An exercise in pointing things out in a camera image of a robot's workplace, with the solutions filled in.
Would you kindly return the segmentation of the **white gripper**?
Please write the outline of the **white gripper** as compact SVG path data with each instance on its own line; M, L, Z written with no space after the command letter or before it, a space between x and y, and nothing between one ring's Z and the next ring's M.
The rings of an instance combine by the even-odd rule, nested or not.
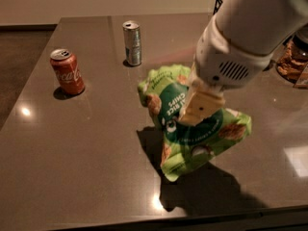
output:
M215 15L210 19L197 43L196 73L209 86L239 89L268 66L272 54L255 55L234 46L219 31L216 19ZM180 123L188 126L196 126L225 104L223 94L214 92L199 78L190 83L178 117Z

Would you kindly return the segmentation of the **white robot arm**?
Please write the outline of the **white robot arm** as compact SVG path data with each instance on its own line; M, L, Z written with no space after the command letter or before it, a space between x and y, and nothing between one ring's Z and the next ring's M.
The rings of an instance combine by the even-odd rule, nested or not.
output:
M307 8L308 0L224 0L196 46L178 121L195 126L220 109L225 90L249 83L307 24Z

